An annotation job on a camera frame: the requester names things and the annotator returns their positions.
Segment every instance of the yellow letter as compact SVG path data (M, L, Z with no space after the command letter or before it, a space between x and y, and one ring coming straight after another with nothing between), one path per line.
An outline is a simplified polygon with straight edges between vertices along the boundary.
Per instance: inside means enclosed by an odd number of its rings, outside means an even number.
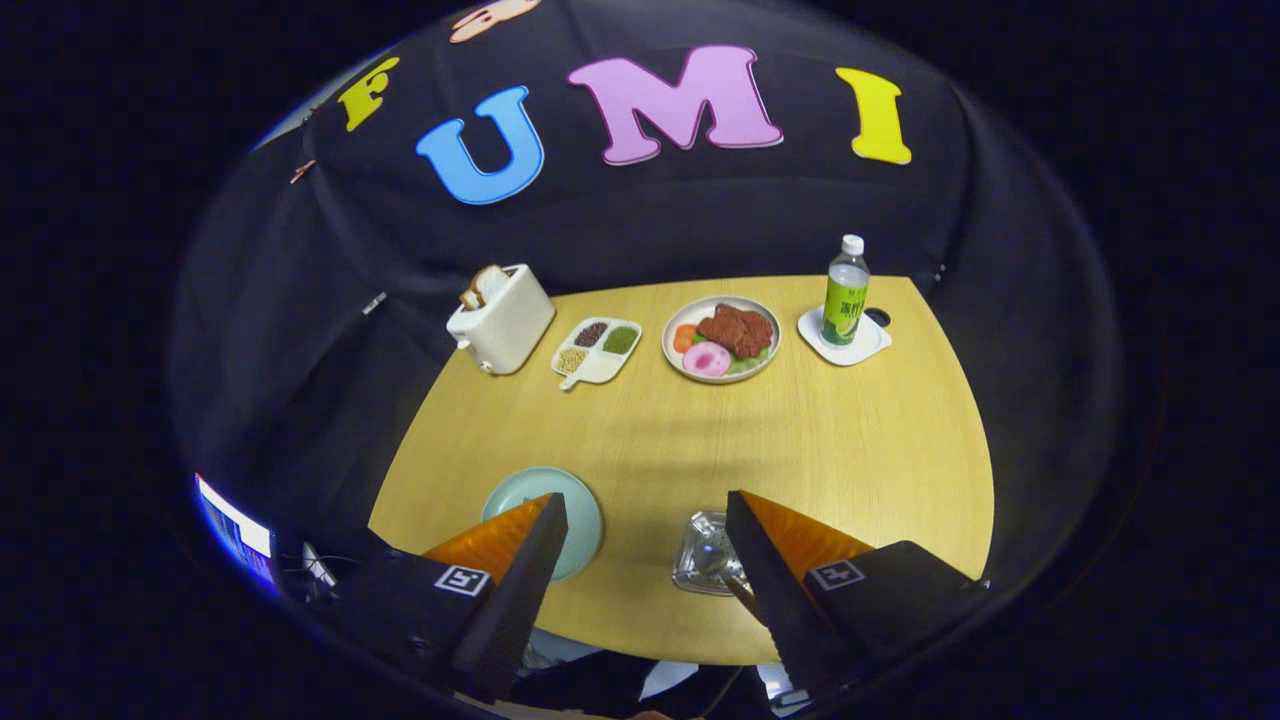
M372 115L374 110L381 106L383 99L374 97L374 95L387 90L389 83L387 70L397 64L399 64L399 58L388 58L338 97L338 102L347 108L347 132L360 127L360 123L369 119L369 115Z
M902 145L902 124L897 119L897 96L902 91L892 82L852 68L836 68L840 79L854 88L861 133L854 138L854 152L870 160L905 165L911 150Z

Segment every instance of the light green plate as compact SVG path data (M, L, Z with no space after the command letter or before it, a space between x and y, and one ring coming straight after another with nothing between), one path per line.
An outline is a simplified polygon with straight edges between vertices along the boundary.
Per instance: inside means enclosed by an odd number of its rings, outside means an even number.
M581 573L600 550L600 506L582 480L559 468L526 468L494 488L484 503L480 520L488 520L549 492L564 495L564 515L568 520L564 547L552 571L552 582L558 583Z

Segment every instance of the letter m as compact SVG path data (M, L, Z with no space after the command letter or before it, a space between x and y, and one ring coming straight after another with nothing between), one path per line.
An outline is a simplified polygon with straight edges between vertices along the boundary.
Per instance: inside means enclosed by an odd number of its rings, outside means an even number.
M753 63L755 53L746 47L709 45L689 53L675 87L625 58L584 65L570 73L568 81L595 96L609 133L604 161L628 165L654 158L662 149L640 129L637 113L681 150L694 146L707 106L712 109L707 132L712 145L741 149L782 142L782 131L769 123L755 87Z

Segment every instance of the bottle label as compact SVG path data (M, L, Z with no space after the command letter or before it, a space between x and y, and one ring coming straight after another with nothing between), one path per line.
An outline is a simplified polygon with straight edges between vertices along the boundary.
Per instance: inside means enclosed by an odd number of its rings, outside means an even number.
M822 310L822 340L831 345L850 345L863 316L867 286L845 287L827 278L827 305Z

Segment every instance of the blue letter u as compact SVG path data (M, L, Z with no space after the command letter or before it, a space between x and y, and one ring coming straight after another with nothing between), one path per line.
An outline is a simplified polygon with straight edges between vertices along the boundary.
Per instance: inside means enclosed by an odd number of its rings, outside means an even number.
M493 118L511 149L511 163L497 173L484 173L462 142L462 120L454 118L417 141L417 154L431 161L444 187L468 205L488 205L516 195L543 169L543 142L521 105L529 88L517 85L490 95L476 105L476 117Z

